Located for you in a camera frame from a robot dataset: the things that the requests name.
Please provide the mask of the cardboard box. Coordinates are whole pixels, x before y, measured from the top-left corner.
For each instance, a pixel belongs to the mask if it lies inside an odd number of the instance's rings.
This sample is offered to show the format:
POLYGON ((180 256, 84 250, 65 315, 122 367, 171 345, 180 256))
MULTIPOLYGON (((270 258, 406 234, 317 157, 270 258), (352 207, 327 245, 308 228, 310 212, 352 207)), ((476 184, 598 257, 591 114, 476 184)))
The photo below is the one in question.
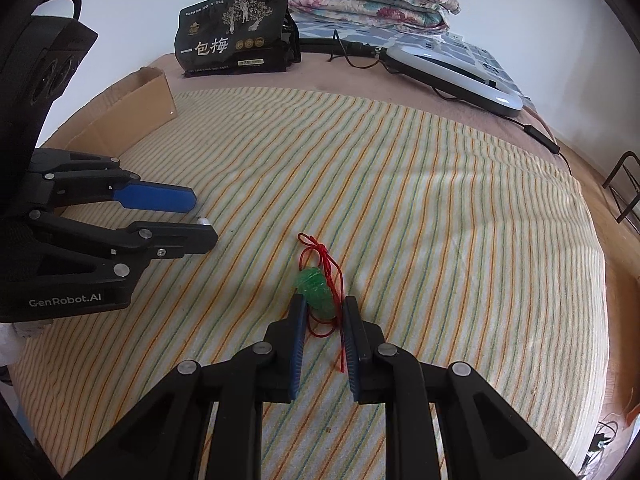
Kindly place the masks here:
POLYGON ((95 96, 43 145, 118 157, 176 115, 165 73, 145 66, 95 96))

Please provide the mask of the brown blanket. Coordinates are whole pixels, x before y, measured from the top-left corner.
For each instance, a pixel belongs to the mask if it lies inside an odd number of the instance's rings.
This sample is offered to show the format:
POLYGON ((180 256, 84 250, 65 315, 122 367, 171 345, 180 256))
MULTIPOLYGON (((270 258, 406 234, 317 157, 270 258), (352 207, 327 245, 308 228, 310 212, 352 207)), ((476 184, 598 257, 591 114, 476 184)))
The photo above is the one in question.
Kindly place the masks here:
MULTIPOLYGON (((348 66, 344 58, 330 60, 326 54, 305 53, 302 60, 281 73, 250 73, 243 75, 213 75, 186 78, 175 55, 167 53, 152 62, 165 73, 169 89, 178 111, 178 95, 182 92, 215 88, 269 87, 299 89, 354 96, 375 101, 424 110, 459 124, 483 131, 490 136, 509 142, 529 154, 551 162, 565 170, 563 159, 549 152, 528 136, 519 124, 542 130, 544 124, 534 112, 524 110, 516 122, 497 117, 465 102, 446 101, 425 84, 409 77, 392 75, 382 66, 358 70, 348 66)), ((55 131, 43 134, 37 141, 43 145, 55 131)))

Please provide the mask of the striped yellow towel mat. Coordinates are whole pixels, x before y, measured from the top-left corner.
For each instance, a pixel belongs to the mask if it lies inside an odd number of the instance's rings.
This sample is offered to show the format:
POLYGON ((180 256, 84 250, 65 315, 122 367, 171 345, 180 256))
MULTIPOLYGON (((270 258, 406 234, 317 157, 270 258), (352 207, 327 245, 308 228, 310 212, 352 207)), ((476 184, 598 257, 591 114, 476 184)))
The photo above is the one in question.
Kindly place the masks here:
POLYGON ((361 315, 419 360, 472 365, 572 469, 608 365, 605 261, 579 183, 551 162, 423 110, 293 89, 184 92, 122 154, 190 186, 218 233, 155 261, 130 306, 55 321, 12 375, 68 471, 186 359, 231 358, 285 314, 300 234, 340 265, 361 315))

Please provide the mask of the black snack bag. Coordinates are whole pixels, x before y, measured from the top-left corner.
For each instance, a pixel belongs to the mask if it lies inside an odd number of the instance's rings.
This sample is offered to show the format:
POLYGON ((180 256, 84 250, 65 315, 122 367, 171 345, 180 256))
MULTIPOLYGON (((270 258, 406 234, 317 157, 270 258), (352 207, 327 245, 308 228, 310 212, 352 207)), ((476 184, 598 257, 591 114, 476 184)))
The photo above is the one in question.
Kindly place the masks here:
POLYGON ((179 12, 175 57, 198 77, 280 73, 302 52, 288 0, 206 0, 179 12))

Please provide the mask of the blue checkered bed sheet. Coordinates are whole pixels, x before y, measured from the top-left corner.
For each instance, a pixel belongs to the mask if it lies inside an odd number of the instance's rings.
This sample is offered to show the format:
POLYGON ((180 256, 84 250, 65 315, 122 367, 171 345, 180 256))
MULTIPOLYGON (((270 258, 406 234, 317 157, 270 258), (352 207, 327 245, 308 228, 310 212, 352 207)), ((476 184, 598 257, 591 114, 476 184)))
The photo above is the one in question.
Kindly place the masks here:
POLYGON ((337 21, 320 21, 311 15, 294 14, 298 27, 300 50, 314 53, 342 53, 335 34, 348 56, 374 58, 389 48, 397 48, 407 53, 420 54, 422 58, 431 58, 442 66, 452 70, 461 70, 466 76, 477 77, 486 84, 516 94, 525 105, 534 103, 526 96, 511 76, 504 70, 495 57, 487 50, 468 44, 445 32, 442 35, 423 36, 407 34, 393 28, 337 21))

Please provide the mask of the black metal rack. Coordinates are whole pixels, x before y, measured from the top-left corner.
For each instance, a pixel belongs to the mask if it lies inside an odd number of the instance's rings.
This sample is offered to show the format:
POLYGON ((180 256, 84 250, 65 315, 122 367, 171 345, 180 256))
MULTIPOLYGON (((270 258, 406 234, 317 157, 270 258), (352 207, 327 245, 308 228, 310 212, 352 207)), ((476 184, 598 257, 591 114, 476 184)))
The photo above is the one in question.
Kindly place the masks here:
POLYGON ((617 208, 614 214, 618 224, 626 223, 639 233, 639 156, 634 151, 620 155, 615 166, 602 183, 610 192, 617 208))

